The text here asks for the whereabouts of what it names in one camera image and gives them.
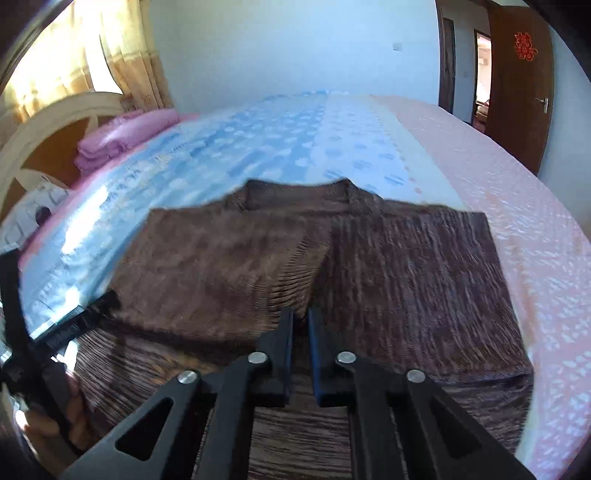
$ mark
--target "headboard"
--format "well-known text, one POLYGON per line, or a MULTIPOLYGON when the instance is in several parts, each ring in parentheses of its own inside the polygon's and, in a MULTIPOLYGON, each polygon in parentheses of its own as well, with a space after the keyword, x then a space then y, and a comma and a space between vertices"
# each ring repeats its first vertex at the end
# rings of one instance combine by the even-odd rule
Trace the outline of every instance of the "headboard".
POLYGON ((118 93, 85 92, 45 107, 0 150, 0 222, 42 177, 64 188, 80 178, 74 164, 77 143, 125 112, 118 93))

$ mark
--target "silver screw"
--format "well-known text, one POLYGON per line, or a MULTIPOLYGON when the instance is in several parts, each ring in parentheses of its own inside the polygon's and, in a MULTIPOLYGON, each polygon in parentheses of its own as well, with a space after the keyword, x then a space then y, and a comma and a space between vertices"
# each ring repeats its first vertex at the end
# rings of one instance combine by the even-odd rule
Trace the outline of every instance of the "silver screw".
POLYGON ((352 364, 357 360, 353 352, 341 352, 336 356, 337 362, 341 364, 352 364))
POLYGON ((407 378, 412 383, 423 383, 425 381, 425 374, 420 370, 409 370, 407 378))
POLYGON ((265 363, 268 358, 269 357, 267 357, 267 354, 265 352, 253 352, 250 355, 248 355, 248 361, 255 365, 265 363))
POLYGON ((192 370, 184 370, 178 374, 177 378, 179 382, 188 384, 197 380, 197 374, 192 370))

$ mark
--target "brown sweater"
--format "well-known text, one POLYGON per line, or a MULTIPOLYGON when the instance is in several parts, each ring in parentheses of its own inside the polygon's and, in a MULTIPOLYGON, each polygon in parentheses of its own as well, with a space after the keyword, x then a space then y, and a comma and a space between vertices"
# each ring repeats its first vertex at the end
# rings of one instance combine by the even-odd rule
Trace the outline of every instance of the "brown sweater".
MULTIPOLYGON (((382 200, 348 180, 249 181, 204 207, 153 210, 111 287, 121 314, 81 340, 77 365, 103 430, 179 369, 250 351, 281 306, 303 322, 316 304, 342 347, 425 370, 518 444, 533 371, 483 213, 382 200)), ((350 476, 346 413, 315 408, 305 335, 290 407, 257 411, 252 478, 350 476)))

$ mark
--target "curtain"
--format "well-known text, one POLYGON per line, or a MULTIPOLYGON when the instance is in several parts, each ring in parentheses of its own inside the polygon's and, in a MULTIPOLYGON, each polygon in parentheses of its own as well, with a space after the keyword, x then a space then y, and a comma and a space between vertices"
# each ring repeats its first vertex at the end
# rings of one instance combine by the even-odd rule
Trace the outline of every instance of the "curtain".
POLYGON ((71 3, 34 41, 0 96, 0 147, 43 107, 92 90, 81 8, 71 3))
POLYGON ((100 0, 100 40, 124 95, 145 111, 170 108, 162 63, 154 47, 150 0, 100 0))

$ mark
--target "bed sheet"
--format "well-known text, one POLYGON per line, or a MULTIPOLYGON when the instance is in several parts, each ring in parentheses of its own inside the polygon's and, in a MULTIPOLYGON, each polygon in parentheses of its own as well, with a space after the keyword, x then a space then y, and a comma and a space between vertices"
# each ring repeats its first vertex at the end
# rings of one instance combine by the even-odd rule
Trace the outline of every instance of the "bed sheet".
POLYGON ((67 218, 45 232, 22 265, 28 328, 37 336, 99 295, 150 208, 201 205, 247 179, 319 184, 348 177, 384 198, 482 210, 535 366, 519 458, 538 478, 556 479, 589 430, 590 383, 580 372, 591 368, 584 341, 589 303, 581 292, 589 279, 581 273, 589 266, 589 243, 541 183, 491 143, 434 106, 328 92, 275 96, 182 122, 93 179, 67 218), (529 200, 515 191, 526 191, 529 200), (569 226, 566 234, 543 227, 553 215, 569 226), (544 236, 553 249, 534 254, 515 240, 523 232, 544 236), (569 265, 578 273, 568 272, 569 265), (539 308, 555 295, 551 310, 539 308), (572 331, 559 331, 563 319, 572 331), (576 347, 572 355, 562 350, 546 361, 564 335, 572 340, 564 344, 576 347), (577 380, 568 380, 573 375, 577 380))

